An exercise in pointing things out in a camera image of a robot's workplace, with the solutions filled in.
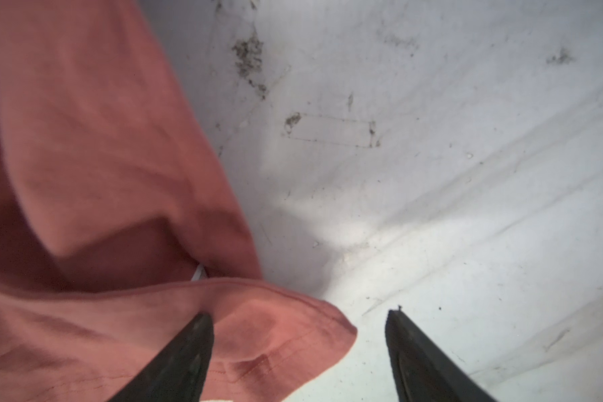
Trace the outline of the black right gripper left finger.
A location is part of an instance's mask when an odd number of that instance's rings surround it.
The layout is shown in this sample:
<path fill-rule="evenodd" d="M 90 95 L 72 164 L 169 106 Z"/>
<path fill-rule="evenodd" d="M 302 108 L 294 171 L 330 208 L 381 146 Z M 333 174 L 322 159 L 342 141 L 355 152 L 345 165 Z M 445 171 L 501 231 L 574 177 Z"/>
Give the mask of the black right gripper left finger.
<path fill-rule="evenodd" d="M 110 402 L 199 401 L 213 346 L 213 320 L 199 313 Z"/>

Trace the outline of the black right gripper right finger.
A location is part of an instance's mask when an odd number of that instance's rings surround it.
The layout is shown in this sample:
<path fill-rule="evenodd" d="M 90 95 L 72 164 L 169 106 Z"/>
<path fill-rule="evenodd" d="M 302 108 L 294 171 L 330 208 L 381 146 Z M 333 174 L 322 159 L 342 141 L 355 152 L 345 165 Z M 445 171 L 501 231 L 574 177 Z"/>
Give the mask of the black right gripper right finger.
<path fill-rule="evenodd" d="M 400 309 L 388 313 L 385 340 L 400 402 L 495 402 Z"/>

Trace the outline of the dark red tank top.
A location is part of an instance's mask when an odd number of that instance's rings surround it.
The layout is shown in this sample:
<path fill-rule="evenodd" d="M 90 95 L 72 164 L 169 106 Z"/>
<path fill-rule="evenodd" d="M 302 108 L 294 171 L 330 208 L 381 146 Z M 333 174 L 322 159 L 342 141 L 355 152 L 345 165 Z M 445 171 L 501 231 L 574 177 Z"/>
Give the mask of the dark red tank top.
<path fill-rule="evenodd" d="M 264 280 L 136 2 L 0 1 L 0 401 L 109 400 L 198 313 L 204 400 L 284 400 L 357 338 Z"/>

